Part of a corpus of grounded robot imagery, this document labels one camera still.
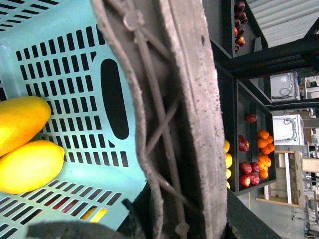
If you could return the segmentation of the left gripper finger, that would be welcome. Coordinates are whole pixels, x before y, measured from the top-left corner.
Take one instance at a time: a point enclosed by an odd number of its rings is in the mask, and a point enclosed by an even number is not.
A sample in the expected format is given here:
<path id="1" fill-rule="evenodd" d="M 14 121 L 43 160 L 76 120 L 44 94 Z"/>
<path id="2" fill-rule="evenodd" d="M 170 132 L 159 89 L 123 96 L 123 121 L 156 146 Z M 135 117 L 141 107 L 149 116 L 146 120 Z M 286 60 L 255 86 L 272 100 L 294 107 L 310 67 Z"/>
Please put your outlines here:
<path id="1" fill-rule="evenodd" d="M 100 224 L 59 221 L 29 225 L 26 236 L 33 239 L 126 239 L 118 231 Z"/>

